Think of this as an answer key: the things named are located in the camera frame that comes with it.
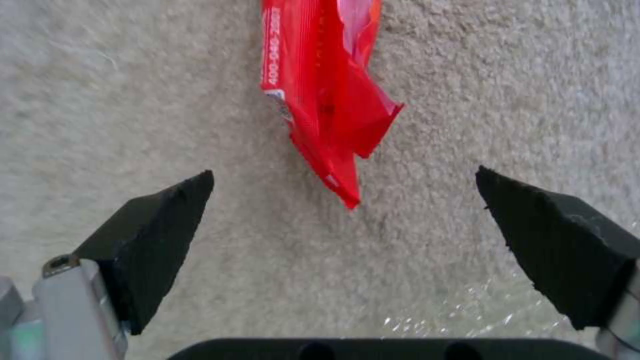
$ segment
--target beige carpet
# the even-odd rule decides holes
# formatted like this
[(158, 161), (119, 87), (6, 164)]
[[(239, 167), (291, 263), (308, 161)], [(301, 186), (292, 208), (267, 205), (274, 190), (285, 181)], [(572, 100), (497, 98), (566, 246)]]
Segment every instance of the beige carpet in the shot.
[(386, 0), (407, 103), (347, 212), (258, 89), (258, 0), (0, 1), (0, 273), (28, 294), (124, 201), (211, 168), (186, 264), (129, 359), (229, 336), (552, 336), (480, 164), (640, 235), (640, 3)]

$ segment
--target crumpled wrapper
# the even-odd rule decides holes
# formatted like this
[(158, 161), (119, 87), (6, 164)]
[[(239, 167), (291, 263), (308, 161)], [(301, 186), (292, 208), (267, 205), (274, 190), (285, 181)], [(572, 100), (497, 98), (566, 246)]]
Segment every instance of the crumpled wrapper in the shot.
[(282, 103), (291, 140), (349, 209), (355, 155), (367, 158), (403, 105), (367, 73), (381, 0), (263, 0), (263, 91)]

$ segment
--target black foam pad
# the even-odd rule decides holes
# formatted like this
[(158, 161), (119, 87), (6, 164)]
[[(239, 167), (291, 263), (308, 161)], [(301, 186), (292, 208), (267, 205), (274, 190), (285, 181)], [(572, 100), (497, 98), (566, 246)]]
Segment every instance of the black foam pad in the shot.
[(182, 266), (213, 190), (210, 170), (129, 200), (76, 251), (98, 263), (118, 319), (142, 332)]
[(640, 241), (584, 201), (480, 167), (476, 184), (518, 263), (573, 327), (603, 327)]

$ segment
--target floor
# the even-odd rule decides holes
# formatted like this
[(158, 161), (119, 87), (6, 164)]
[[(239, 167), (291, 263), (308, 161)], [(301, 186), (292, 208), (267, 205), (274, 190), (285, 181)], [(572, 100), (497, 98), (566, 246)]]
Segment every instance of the floor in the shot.
[(371, 72), (407, 107), (348, 212), (258, 88), (260, 1), (0, 2), (0, 273), (30, 292), (125, 200), (214, 196), (128, 359), (231, 336), (550, 336), (480, 164), (640, 235), (640, 3), (386, 0)]

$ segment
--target red candy wrapper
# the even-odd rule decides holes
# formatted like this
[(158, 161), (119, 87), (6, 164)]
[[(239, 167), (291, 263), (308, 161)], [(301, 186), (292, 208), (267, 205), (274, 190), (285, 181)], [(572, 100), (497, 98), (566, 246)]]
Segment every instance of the red candy wrapper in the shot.
[(283, 104), (291, 140), (349, 209), (360, 203), (354, 156), (367, 158), (402, 109), (367, 64), (382, 0), (263, 0), (264, 92)]

